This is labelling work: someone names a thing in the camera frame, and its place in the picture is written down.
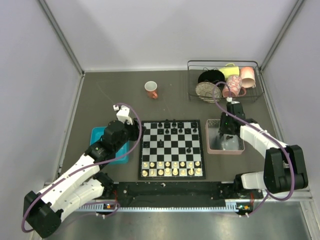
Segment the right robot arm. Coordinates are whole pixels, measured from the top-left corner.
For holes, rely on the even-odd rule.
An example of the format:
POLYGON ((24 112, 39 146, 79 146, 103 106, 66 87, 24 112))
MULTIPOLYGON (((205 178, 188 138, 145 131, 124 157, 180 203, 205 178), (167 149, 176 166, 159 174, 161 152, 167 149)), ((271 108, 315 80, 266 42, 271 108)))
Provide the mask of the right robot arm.
POLYGON ((270 135, 252 118, 246 118, 239 101, 227 98, 219 124, 220 137, 237 136, 250 144, 264 158, 264 169, 260 172, 241 173, 236 176, 233 192, 245 198, 252 189, 266 190, 269 194, 305 189, 308 175, 302 148, 288 145, 270 135))

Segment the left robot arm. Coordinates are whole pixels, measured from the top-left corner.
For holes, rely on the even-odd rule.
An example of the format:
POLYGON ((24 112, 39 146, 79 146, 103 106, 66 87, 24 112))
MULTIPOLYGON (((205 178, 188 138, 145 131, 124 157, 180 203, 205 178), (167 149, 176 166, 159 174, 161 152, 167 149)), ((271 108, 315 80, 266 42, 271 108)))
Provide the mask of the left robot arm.
POLYGON ((101 170, 119 159, 116 153, 125 144, 138 143, 146 133, 138 118, 111 121, 69 170, 40 191, 25 195, 22 231, 28 232, 25 224, 29 224, 31 231, 48 238, 78 208, 99 197, 109 198, 113 181, 101 170))

